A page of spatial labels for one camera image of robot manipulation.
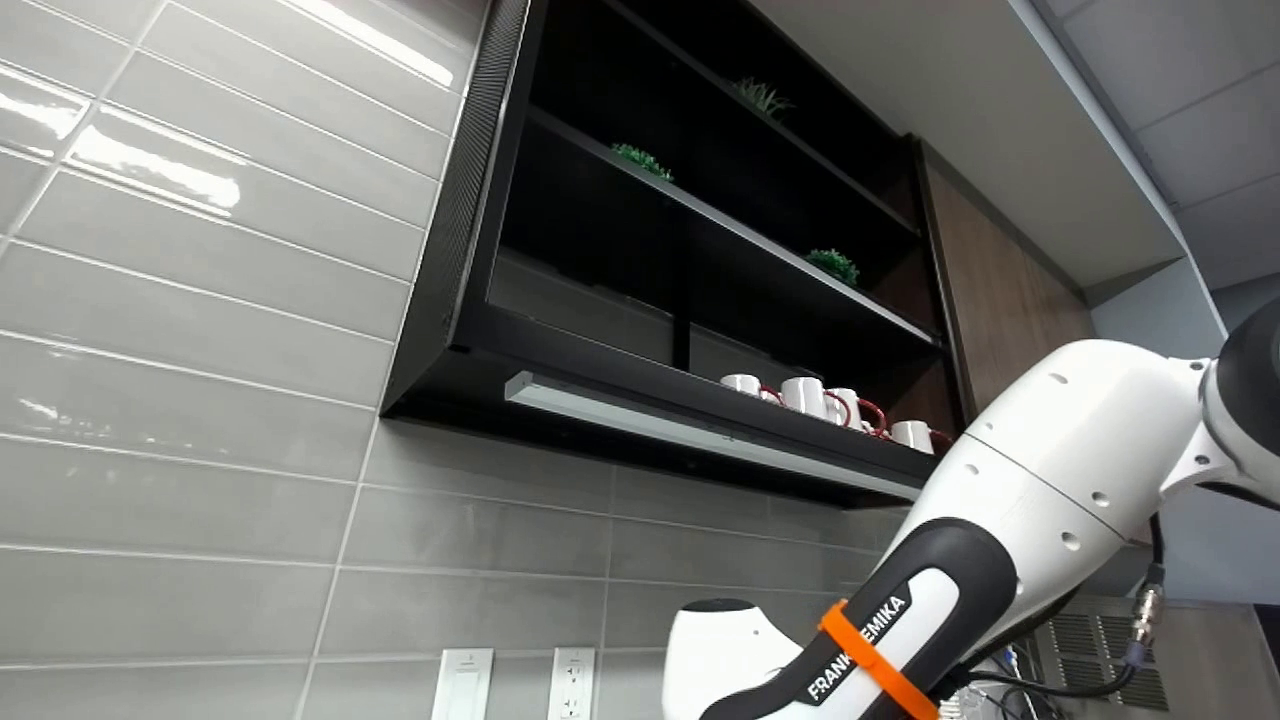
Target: wall socket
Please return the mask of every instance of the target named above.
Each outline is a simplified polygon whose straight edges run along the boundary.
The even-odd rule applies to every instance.
[[[431,720],[486,720],[494,648],[450,648],[440,655]]]
[[[556,648],[547,720],[592,720],[597,651]]]

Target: gray tile wall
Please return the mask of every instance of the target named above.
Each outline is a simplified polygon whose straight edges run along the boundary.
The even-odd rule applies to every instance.
[[[868,571],[899,513],[376,419],[482,26],[0,3],[0,716],[427,720],[458,645],[539,716],[583,645],[651,720],[677,604]]]

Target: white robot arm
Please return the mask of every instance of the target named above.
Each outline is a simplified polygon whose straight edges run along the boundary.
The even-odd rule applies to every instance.
[[[1082,340],[1024,372],[942,461],[882,569],[827,621],[911,689],[1082,590],[1141,540],[1159,497],[1229,486],[1280,503],[1280,306],[1222,360]],[[667,639],[667,720],[910,716],[837,631],[805,648],[753,604],[689,604]]]

